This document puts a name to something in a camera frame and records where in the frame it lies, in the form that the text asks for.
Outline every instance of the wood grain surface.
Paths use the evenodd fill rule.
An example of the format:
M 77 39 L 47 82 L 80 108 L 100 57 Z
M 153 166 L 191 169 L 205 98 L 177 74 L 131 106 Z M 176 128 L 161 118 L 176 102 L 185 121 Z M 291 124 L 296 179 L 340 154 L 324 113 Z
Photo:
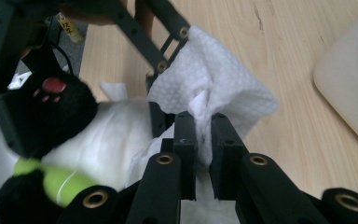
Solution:
M 321 197 L 324 189 L 358 192 L 358 136 L 313 84 L 316 63 L 358 16 L 358 0 L 172 0 L 193 25 L 214 35 L 279 99 L 244 142 L 275 160 L 296 185 Z M 129 10 L 133 2 L 129 1 Z M 155 21 L 153 40 L 167 33 Z M 116 26 L 90 25 L 80 76 L 98 100 L 98 82 L 125 82 L 145 96 L 149 66 Z

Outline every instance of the white tissue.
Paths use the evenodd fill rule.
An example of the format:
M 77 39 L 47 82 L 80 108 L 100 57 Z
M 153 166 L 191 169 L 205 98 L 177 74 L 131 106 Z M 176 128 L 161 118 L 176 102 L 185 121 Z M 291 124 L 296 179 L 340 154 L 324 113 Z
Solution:
M 221 43 L 197 26 L 176 59 L 153 84 L 149 100 L 166 113 L 188 111 L 196 121 L 199 163 L 212 161 L 211 117 L 228 116 L 240 137 L 278 106 L 270 91 Z
M 25 81 L 28 79 L 28 77 L 30 77 L 32 74 L 32 72 L 26 72 L 23 74 L 14 74 L 13 78 L 11 79 L 10 84 L 8 84 L 7 88 L 9 90 L 17 90 L 19 89 L 24 83 Z
M 109 101 L 125 101 L 128 100 L 127 87 L 121 82 L 100 82 L 100 88 L 107 96 Z

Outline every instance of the white fabric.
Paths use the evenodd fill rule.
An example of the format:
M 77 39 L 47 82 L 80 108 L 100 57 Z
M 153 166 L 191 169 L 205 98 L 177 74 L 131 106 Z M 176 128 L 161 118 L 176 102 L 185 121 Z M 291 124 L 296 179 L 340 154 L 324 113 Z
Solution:
M 131 158 L 151 139 L 145 98 L 100 103 L 89 126 L 51 151 L 43 162 L 80 171 L 101 185 L 122 190 Z
M 128 100 L 127 87 L 124 83 L 100 82 L 100 88 L 112 102 Z
M 25 81 L 28 79 L 28 77 L 31 76 L 31 72 L 23 73 L 23 74 L 14 74 L 13 78 L 11 79 L 10 84 L 7 86 L 10 90 L 16 90 L 19 89 Z
M 171 67 L 153 84 L 149 100 L 166 113 L 188 111 L 196 121 L 201 143 L 199 162 L 212 161 L 211 117 L 225 113 L 244 137 L 257 120 L 278 103 L 269 90 L 221 43 L 197 26 Z

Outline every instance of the black plush toy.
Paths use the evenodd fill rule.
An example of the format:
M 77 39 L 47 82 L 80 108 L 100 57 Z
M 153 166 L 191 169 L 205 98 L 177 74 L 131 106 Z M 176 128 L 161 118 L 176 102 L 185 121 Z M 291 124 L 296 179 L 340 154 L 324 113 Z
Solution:
M 74 137 L 93 120 L 98 104 L 88 86 L 64 72 L 33 74 L 17 90 L 27 102 L 24 120 L 32 122 L 43 135 L 44 147 L 32 152 L 41 159 L 53 148 Z M 52 202 L 44 189 L 45 173 L 35 169 L 12 176 L 0 188 L 0 223 L 54 223 L 62 208 Z

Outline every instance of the green tennis ball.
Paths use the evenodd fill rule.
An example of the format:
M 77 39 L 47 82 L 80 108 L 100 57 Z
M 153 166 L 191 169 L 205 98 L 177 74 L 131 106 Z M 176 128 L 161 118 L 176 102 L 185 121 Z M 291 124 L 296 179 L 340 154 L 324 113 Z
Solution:
M 43 187 L 48 197 L 61 207 L 66 207 L 82 190 L 97 183 L 78 171 L 42 164 L 34 159 L 19 159 L 14 167 L 14 175 L 27 175 L 35 169 L 44 172 Z

